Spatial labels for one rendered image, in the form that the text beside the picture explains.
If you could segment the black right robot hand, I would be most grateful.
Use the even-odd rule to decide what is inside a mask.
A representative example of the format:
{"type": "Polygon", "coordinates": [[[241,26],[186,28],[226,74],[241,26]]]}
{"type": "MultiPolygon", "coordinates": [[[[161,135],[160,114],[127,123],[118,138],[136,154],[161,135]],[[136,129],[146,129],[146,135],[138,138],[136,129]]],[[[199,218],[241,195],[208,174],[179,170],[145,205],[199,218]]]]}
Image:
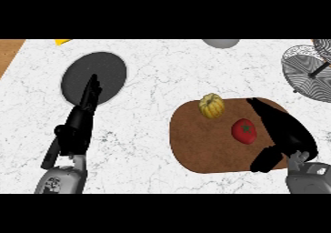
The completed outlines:
{"type": "Polygon", "coordinates": [[[267,173],[282,160],[282,155],[289,157],[297,151],[309,153],[306,161],[310,161],[319,151],[313,135],[304,125],[292,115],[273,108],[256,97],[248,98],[247,101],[261,118],[263,126],[275,143],[260,152],[250,165],[250,171],[267,173]]]}

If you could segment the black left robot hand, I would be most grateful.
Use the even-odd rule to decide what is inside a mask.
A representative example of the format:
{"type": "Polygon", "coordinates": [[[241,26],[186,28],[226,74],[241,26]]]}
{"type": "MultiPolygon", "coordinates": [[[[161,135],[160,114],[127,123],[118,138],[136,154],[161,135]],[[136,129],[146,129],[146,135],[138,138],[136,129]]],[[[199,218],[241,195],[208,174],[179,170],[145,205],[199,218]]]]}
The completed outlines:
{"type": "Polygon", "coordinates": [[[93,115],[98,108],[98,97],[102,88],[98,75],[92,75],[84,90],[80,104],[71,109],[67,123],[54,129],[55,139],[51,144],[40,167],[51,169],[59,156],[83,155],[89,148],[93,115]]]}

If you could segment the red tomato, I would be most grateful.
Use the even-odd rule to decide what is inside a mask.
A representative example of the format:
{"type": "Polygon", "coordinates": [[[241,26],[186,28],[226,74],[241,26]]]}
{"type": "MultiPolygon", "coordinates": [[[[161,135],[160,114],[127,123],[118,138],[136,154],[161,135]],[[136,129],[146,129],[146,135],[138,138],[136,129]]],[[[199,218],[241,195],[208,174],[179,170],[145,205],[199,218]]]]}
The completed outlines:
{"type": "Polygon", "coordinates": [[[232,126],[232,136],[242,144],[253,144],[257,139],[257,131],[253,122],[241,118],[232,126]]]}

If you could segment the brown wooden cutting board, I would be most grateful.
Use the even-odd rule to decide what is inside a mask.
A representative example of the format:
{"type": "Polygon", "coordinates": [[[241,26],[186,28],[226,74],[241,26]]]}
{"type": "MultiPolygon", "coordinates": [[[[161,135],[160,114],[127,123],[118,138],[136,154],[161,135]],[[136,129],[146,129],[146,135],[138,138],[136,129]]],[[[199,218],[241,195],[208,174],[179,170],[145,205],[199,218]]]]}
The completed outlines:
{"type": "Polygon", "coordinates": [[[199,101],[186,102],[173,112],[170,144],[182,166],[197,173],[250,171],[250,165],[266,147],[275,145],[263,121],[245,98],[225,99],[225,113],[208,119],[199,101]],[[256,126],[256,141],[245,145],[232,136],[233,123],[245,118],[256,126]]]}

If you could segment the dark grey round plate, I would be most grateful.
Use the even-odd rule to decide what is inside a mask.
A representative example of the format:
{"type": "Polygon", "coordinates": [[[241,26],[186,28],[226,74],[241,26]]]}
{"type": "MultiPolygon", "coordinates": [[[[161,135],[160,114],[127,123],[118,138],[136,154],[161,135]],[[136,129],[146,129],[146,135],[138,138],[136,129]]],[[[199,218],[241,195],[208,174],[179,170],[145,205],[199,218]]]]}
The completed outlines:
{"type": "Polygon", "coordinates": [[[118,55],[95,52],[80,57],[62,75],[61,91],[65,100],[79,105],[90,76],[98,76],[102,92],[98,103],[104,104],[120,92],[127,80],[127,66],[118,55]]]}

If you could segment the yellow squash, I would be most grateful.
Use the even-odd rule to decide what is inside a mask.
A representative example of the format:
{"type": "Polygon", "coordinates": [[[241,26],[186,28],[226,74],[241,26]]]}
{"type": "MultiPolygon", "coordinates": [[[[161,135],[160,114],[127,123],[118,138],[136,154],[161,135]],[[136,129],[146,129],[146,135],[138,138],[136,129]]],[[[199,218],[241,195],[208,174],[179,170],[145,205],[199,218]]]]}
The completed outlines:
{"type": "Polygon", "coordinates": [[[214,93],[207,94],[199,101],[199,111],[210,118],[219,118],[225,113],[225,102],[220,96],[214,93]]]}

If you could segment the grey round bowl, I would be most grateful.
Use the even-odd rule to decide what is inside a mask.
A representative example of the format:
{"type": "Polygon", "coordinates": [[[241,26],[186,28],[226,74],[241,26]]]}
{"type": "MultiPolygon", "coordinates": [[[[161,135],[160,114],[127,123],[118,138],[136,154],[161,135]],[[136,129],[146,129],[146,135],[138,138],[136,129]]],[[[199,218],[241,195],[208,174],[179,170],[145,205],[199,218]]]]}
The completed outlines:
{"type": "Polygon", "coordinates": [[[239,40],[238,39],[204,39],[204,42],[214,48],[230,48],[233,47],[239,40]]]}

